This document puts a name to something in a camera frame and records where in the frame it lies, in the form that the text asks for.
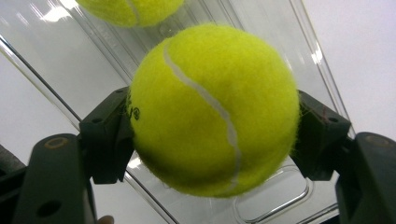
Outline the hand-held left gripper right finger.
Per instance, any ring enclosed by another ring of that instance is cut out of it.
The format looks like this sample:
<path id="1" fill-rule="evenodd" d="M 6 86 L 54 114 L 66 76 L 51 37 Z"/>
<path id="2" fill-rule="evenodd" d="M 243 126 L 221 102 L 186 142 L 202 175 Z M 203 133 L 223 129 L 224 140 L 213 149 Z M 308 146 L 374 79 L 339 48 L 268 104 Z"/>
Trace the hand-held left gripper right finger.
<path id="1" fill-rule="evenodd" d="M 336 151 L 345 143 L 351 123 L 308 93 L 299 91 L 299 97 L 300 123 L 290 157 L 303 177 L 328 181 Z"/>

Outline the clear plastic tray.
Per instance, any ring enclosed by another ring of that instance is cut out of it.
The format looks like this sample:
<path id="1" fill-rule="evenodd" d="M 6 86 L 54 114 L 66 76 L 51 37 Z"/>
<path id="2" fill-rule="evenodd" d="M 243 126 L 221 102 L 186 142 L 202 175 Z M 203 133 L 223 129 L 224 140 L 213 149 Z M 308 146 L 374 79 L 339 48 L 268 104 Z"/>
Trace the clear plastic tray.
<path id="1" fill-rule="evenodd" d="M 0 0 L 0 145 L 27 161 L 39 140 L 76 133 L 151 48 L 207 22 L 265 40 L 302 91 L 345 114 L 304 0 L 184 0 L 148 28 L 98 20 L 76 0 Z M 334 181 L 311 181 L 293 161 L 254 191 L 220 200 L 178 193 L 132 158 L 122 182 L 95 186 L 94 195 L 99 214 L 117 224 L 320 224 L 338 213 Z"/>

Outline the white board sheet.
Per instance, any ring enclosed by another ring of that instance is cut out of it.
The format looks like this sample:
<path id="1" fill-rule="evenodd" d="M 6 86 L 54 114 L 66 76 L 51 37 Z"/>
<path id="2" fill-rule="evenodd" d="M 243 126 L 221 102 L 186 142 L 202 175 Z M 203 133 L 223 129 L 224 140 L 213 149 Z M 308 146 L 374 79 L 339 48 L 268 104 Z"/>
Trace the white board sheet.
<path id="1" fill-rule="evenodd" d="M 351 123 L 320 224 L 396 224 L 396 0 L 304 0 Z"/>

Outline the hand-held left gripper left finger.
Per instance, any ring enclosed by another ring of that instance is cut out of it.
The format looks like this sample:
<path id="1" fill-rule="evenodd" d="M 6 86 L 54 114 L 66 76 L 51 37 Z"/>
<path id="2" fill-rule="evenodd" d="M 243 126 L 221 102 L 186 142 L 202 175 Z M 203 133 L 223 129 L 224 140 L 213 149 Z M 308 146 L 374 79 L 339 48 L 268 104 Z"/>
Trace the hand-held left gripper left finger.
<path id="1" fill-rule="evenodd" d="M 128 88 L 111 92 L 80 124 L 88 175 L 95 184 L 122 181 L 134 152 L 126 112 Z"/>

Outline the yellow tennis ball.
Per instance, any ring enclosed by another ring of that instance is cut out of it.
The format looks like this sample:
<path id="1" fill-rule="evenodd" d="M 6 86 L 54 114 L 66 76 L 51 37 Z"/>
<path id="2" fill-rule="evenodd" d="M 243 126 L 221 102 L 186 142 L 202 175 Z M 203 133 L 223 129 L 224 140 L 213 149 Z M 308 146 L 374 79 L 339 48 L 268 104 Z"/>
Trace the yellow tennis ball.
<path id="1" fill-rule="evenodd" d="M 120 27 L 156 25 L 173 15 L 184 0 L 76 0 L 93 16 Z"/>
<path id="2" fill-rule="evenodd" d="M 203 24 L 166 38 L 139 65 L 127 98 L 134 147 L 169 187 L 227 198 L 258 187 L 296 141 L 289 68 L 258 37 Z"/>

